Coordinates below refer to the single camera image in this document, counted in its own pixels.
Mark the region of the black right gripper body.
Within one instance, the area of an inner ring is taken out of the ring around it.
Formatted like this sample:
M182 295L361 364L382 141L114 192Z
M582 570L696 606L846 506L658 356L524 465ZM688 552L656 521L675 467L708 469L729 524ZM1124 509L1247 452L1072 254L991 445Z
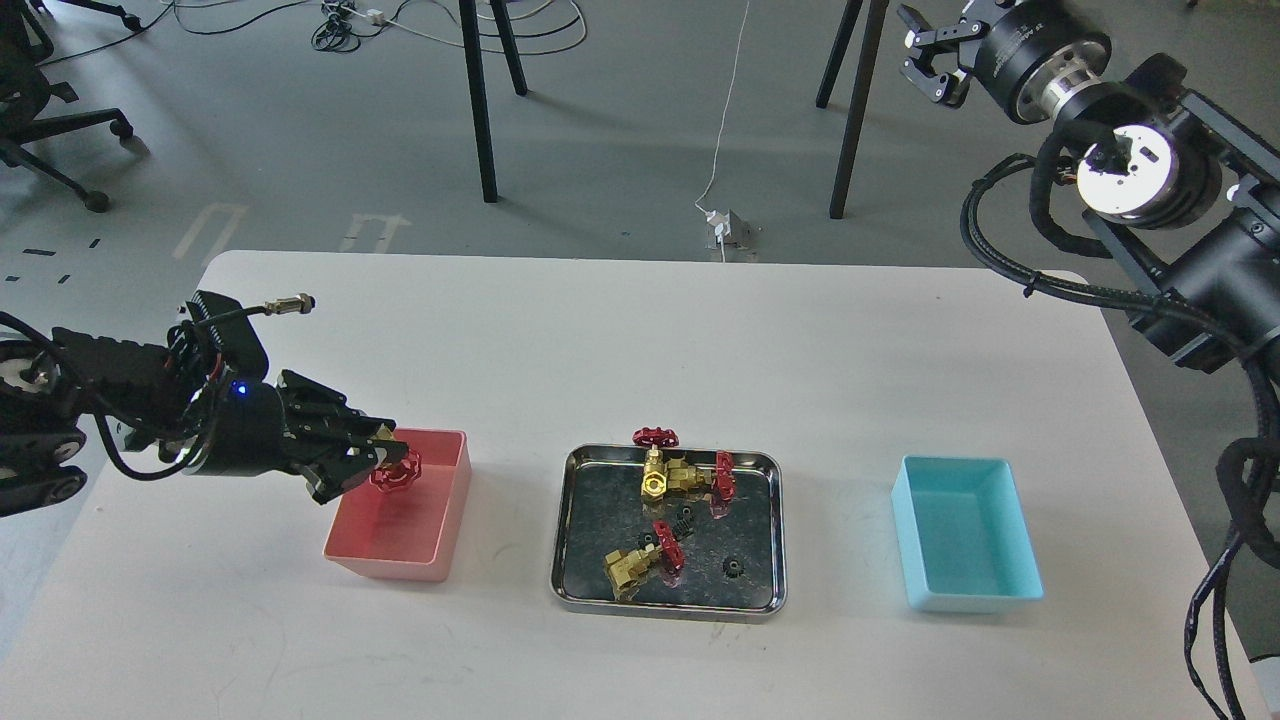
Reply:
M1056 113L1044 99L1053 77L1073 67L1098 76L1112 55L1111 38L1065 1L969 1L960 23L978 35L960 42L959 67L1023 126Z

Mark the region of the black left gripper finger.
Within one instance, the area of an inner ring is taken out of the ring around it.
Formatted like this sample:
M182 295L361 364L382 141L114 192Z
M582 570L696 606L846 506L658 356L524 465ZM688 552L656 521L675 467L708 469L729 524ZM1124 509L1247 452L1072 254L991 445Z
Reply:
M300 438L326 447L357 448L396 442L394 423L346 406L307 405L300 410Z
M369 445L326 451L300 462L310 497L319 505L355 489L379 468L398 465L408 455L407 445Z

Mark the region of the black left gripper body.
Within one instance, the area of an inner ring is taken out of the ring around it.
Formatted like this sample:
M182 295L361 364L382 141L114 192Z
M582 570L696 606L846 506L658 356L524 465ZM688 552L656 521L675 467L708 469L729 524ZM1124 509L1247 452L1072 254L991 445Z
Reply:
M236 380L215 411L209 437L184 474L257 477L284 471L303 477L310 491L343 491L346 448L337 429L346 397L298 372L275 383Z

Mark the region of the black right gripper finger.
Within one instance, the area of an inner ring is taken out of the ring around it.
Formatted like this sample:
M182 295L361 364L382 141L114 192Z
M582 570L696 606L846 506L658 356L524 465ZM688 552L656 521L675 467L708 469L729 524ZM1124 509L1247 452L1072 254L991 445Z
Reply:
M934 27L908 4L897 6L897 17L908 29L902 76L931 102L948 109L960 108L969 95L977 49L986 37L986 23L961 17L950 26Z

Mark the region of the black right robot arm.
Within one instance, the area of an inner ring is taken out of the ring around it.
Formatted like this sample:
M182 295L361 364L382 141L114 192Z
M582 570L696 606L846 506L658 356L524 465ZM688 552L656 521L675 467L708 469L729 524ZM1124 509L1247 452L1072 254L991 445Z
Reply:
M1019 126L1043 123L1039 147L982 176L960 233L1024 295L1123 313L1175 365L1206 374L1238 365L1254 432L1226 443L1212 478L1226 537L1187 610L1192 685L1220 719L1245 712L1226 656L1226 593L1236 557L1277 565L1277 151L1162 53L1125 77L1114 42L1069 1L968 1L955 20L905 24L900 69L932 102L956 108L983 88ZM1028 214L1059 251L1115 263L1126 286L1069 281L997 250L980 228L986 195L1029 176Z

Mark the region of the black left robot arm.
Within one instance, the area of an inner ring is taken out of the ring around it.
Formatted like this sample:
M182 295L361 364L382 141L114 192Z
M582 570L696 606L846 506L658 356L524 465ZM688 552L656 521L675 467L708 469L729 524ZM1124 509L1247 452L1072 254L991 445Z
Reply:
M303 478L328 503L372 483L399 489L421 471L396 423L370 416L346 396L297 372L265 379L269 360L255 316L308 314L297 293L243 306L198 291L160 345L58 327L42 334L10 314L3 327L1 511L13 516L79 493L73 464L93 421L111 465L136 480L175 474Z

